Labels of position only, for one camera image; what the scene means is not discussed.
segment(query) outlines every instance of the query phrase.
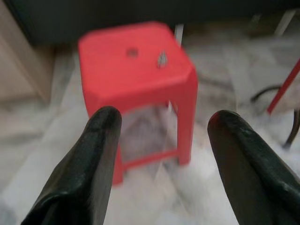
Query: stool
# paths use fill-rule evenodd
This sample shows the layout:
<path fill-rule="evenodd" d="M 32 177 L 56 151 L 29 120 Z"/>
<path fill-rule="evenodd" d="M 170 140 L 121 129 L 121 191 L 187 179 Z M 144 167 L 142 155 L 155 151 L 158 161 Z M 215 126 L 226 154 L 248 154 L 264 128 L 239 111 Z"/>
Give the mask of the stool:
<path fill-rule="evenodd" d="M 177 149 L 122 162 L 115 159 L 113 185 L 123 172 L 170 157 L 191 158 L 198 80 L 195 68 L 170 29 L 157 22 L 92 31 L 79 41 L 82 90 L 88 115 L 110 105 L 121 114 L 171 101 L 178 116 Z"/>

